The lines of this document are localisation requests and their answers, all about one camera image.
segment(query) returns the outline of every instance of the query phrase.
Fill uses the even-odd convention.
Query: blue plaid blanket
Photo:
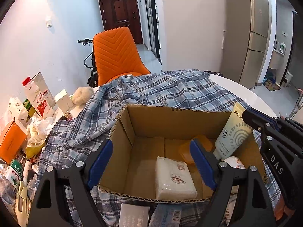
[[[116,115],[125,104],[211,112],[231,111],[237,101],[244,107],[249,107],[242,99],[215,84],[208,77],[206,72],[190,69],[139,77],[126,75],[102,85],[75,119],[69,122],[60,120],[54,126],[39,163],[38,181],[48,166],[54,166],[56,169],[68,168],[79,160],[85,160],[92,151],[97,150],[107,138],[116,121]],[[256,131],[254,134],[256,141],[260,143],[260,134]],[[269,179],[267,189],[272,205],[275,206],[280,190],[269,168],[266,164],[265,166]],[[69,187],[66,187],[66,195],[75,225],[82,226]],[[110,195],[101,192],[97,186],[91,190],[91,195],[109,226],[119,225],[122,203],[148,204],[150,215],[157,205]],[[180,226],[194,226],[207,204],[208,202],[183,204]]]

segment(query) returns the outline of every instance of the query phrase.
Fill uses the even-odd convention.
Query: barcode
[[[173,222],[180,222],[180,218],[181,218],[181,211],[174,211],[174,214],[172,216],[172,221]]]

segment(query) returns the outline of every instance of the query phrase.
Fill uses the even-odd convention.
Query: soap bottle
[[[285,43],[283,42],[283,43],[280,44],[280,52],[281,52],[282,54],[285,54],[285,51],[286,51],[286,45],[285,45]]]

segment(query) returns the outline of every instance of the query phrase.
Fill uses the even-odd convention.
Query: white round table
[[[245,88],[244,86],[224,77],[220,77],[218,75],[210,74],[210,80],[214,81],[216,84],[221,87],[229,90],[234,95],[240,97],[243,101],[245,101],[249,106],[258,111],[270,116],[277,117],[275,112],[255,93]]]

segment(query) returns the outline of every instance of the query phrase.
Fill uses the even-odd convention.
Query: toilet
[[[293,77],[293,75],[289,71],[286,71],[285,78],[287,78],[287,84],[290,83],[290,80],[292,79],[292,77]]]

